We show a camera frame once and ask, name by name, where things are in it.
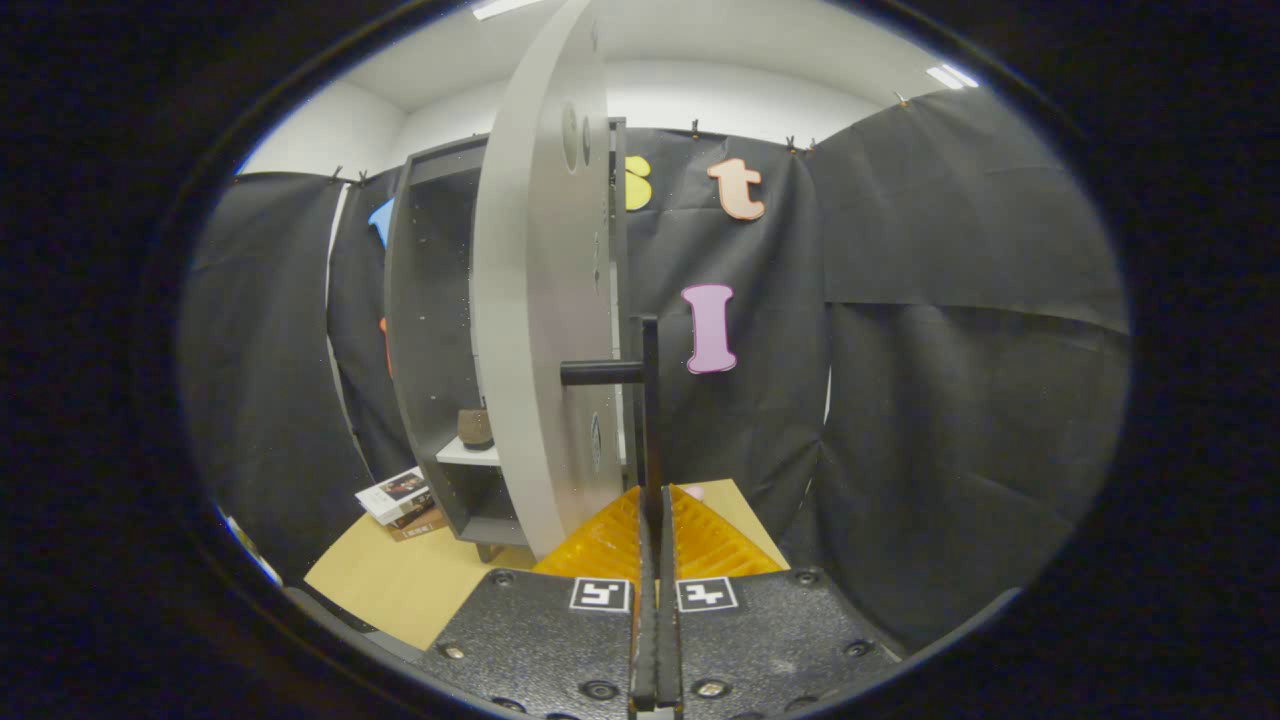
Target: wooden floor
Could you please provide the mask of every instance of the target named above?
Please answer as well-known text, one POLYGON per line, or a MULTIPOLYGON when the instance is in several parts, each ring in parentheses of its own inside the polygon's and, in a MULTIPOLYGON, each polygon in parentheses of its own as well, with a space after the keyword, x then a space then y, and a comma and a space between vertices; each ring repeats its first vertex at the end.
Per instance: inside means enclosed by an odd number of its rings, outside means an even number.
MULTIPOLYGON (((703 488, 708 507, 788 568, 733 480, 681 487, 703 488)), ((396 542, 376 520, 364 515, 316 561, 306 582, 365 623, 425 650, 485 573, 532 566, 527 548, 504 550, 484 564, 475 546, 454 539, 448 528, 396 542)))

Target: black curtain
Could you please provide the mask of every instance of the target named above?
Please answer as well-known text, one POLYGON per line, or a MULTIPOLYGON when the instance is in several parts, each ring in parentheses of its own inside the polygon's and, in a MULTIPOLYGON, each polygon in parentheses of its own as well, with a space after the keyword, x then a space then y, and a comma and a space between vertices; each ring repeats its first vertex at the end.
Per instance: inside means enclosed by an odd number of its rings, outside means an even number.
POLYGON ((804 160, 785 146, 717 135, 627 128, 627 155, 649 161, 653 200, 627 213, 631 306, 659 316, 666 479, 733 478, 760 521, 781 536, 813 474, 827 386, 818 197, 804 160), (731 218, 707 169, 741 158, 758 170, 756 220, 731 218), (685 287, 733 288, 727 306, 737 366, 691 374, 685 287))
POLYGON ((371 478, 325 341, 325 266, 340 184, 237 178, 196 246, 178 341, 192 448, 212 495, 285 583, 351 527, 371 478))
POLYGON ((387 373, 379 322, 387 250, 369 217, 396 192, 399 168, 347 190, 329 258, 329 341, 352 432, 369 469, 385 479, 416 465, 387 373))
POLYGON ((1128 389, 1103 227, 980 90, 822 142, 832 401, 791 532, 908 650, 1050 560, 1103 480, 1128 389))

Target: pink letter i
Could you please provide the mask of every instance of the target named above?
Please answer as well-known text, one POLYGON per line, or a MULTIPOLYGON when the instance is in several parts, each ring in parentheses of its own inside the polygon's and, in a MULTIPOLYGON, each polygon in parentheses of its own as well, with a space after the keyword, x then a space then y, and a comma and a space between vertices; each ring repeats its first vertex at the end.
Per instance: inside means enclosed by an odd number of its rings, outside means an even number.
POLYGON ((724 305, 733 297, 727 284, 695 284, 680 293, 694 309, 694 356, 689 372, 723 373, 737 365, 737 356, 728 351, 728 324, 724 305))

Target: large gray disc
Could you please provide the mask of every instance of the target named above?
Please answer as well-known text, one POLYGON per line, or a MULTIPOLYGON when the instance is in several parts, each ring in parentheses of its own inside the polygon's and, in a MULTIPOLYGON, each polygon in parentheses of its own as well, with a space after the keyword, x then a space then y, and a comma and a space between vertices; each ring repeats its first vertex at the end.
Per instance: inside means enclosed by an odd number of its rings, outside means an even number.
POLYGON ((604 64, 591 0, 568 0, 516 69, 476 201, 474 318, 494 439, 538 557, 622 491, 608 386, 559 382, 611 356, 604 64))

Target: book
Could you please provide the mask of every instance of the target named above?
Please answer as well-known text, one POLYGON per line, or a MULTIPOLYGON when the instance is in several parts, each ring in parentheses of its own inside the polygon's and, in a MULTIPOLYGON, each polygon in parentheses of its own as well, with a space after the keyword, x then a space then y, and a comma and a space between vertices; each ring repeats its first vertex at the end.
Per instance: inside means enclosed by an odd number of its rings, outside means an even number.
POLYGON ((392 520, 390 523, 387 523, 387 527, 388 528, 403 528, 404 525, 407 525, 407 524, 412 523, 413 520, 417 520, 419 518, 421 518, 422 512, 426 512, 428 510, 435 507, 435 500, 431 498, 430 495, 426 495, 424 497, 426 498, 426 502, 422 502, 420 505, 415 505, 413 509, 410 510, 408 512, 406 512, 404 515, 401 515, 399 518, 392 520))
POLYGON ((387 530, 392 534, 392 539, 396 542, 407 541, 417 536, 430 533, 431 530, 438 530, 448 525, 444 520, 444 512, 439 507, 430 507, 412 521, 410 521, 403 528, 387 527, 387 530))
POLYGON ((374 487, 356 493, 356 500, 366 512, 385 525, 421 507, 431 500, 431 489, 426 486, 422 470, 410 468, 403 473, 385 479, 374 487))

